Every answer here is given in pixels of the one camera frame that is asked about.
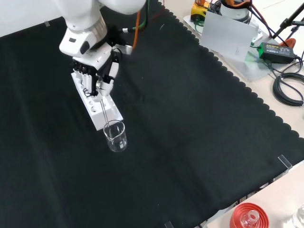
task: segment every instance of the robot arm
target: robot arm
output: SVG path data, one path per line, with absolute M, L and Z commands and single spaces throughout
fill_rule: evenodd
M 115 56 L 112 47 L 116 43 L 126 43 L 119 43 L 122 39 L 118 37 L 118 32 L 107 28 L 100 13 L 101 3 L 119 13 L 134 14 L 144 6 L 146 0 L 54 2 L 67 25 L 59 49 L 73 57 L 74 72 L 84 86 L 84 93 L 98 100 L 101 96 L 109 95 L 119 68 L 119 58 Z

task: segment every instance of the black cloth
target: black cloth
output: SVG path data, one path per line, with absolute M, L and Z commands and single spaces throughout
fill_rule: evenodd
M 150 18 L 161 9 L 152 0 Z M 0 38 L 0 227 L 192 228 L 283 172 L 279 155 L 304 159 L 298 134 L 167 10 L 123 58 L 111 95 L 128 147 L 109 151 L 59 51 L 65 30 L 58 18 Z

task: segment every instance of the glass stirring rod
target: glass stirring rod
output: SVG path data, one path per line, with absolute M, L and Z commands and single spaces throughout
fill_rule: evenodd
M 103 114 L 104 114 L 104 120 L 105 120 L 105 124 L 109 127 L 109 121 L 108 121 L 108 116 L 106 115 L 106 112 L 105 112 L 105 106 L 104 106 L 104 98 L 101 99 L 101 108 L 103 109 Z

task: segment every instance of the white cardboard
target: white cardboard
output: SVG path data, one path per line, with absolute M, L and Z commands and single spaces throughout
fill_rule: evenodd
M 208 11 L 199 44 L 243 62 L 255 35 L 255 27 Z

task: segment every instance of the green power adapter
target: green power adapter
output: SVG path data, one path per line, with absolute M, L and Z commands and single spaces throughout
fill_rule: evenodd
M 258 48 L 259 58 L 269 60 L 272 63 L 291 63 L 296 55 L 290 47 L 280 46 L 276 44 L 261 43 Z

